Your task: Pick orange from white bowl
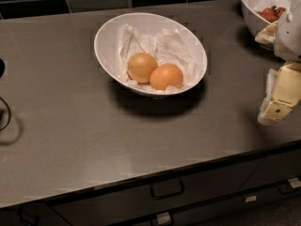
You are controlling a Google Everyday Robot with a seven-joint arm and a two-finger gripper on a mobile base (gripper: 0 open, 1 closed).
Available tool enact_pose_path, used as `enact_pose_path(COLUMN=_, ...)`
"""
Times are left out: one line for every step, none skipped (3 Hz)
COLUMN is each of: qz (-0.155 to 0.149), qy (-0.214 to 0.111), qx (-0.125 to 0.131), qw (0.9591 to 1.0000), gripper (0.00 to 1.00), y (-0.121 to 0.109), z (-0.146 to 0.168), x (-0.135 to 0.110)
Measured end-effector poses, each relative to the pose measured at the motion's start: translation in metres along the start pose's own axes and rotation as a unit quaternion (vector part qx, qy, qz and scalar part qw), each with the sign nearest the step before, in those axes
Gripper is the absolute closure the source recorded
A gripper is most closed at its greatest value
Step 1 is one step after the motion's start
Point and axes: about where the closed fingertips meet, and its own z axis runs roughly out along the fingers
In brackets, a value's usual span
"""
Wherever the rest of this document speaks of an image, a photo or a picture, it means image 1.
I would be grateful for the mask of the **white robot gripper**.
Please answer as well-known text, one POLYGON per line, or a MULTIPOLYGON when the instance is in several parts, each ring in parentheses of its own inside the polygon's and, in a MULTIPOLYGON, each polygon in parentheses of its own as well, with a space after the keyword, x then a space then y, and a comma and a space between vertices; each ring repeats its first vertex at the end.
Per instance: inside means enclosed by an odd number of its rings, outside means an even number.
POLYGON ((267 74, 266 97, 261 104, 258 122, 272 125, 284 120, 301 101, 301 63, 293 62, 301 61, 301 0, 293 0, 277 22, 272 22, 256 35, 255 41, 274 44, 276 56, 289 60, 278 70, 270 69, 267 74))

